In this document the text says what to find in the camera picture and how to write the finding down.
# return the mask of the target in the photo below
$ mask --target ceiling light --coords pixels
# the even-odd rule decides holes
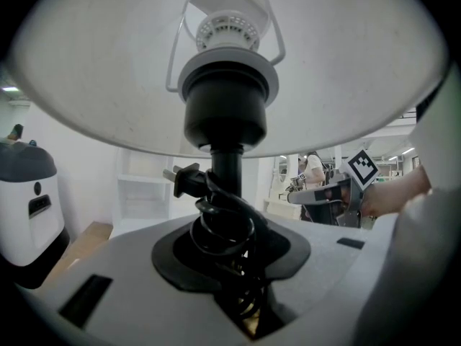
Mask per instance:
[[[414,150],[414,149],[415,149],[414,147],[409,148],[407,151],[404,151],[404,152],[402,153],[402,155],[405,155],[406,153],[409,153],[410,151],[412,151],[412,150]]]
[[[7,92],[19,91],[17,87],[3,87],[2,90],[7,91]]]

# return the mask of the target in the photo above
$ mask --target white cabinet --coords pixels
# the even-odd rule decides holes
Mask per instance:
[[[119,148],[111,238],[170,219],[173,184],[162,177],[173,158]]]

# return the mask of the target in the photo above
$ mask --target light bulb socket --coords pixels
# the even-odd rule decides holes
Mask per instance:
[[[266,135],[266,79],[241,63],[219,61],[193,71],[184,81],[184,134],[200,149],[255,147]]]

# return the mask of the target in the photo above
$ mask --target white lamp shade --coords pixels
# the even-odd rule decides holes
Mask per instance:
[[[67,126],[118,146],[203,156],[183,135],[184,103],[165,90],[186,0],[41,0],[7,66]],[[447,49],[417,0],[269,0],[286,58],[267,137],[246,156],[294,154],[368,134],[441,80]],[[277,48],[269,32],[259,53]],[[180,40],[175,72],[197,53]]]

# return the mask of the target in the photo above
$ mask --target white shelf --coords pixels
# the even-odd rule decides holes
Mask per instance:
[[[143,182],[143,183],[164,183],[164,184],[173,183],[165,177],[145,177],[145,176],[138,176],[134,174],[119,174],[118,179],[119,181]]]

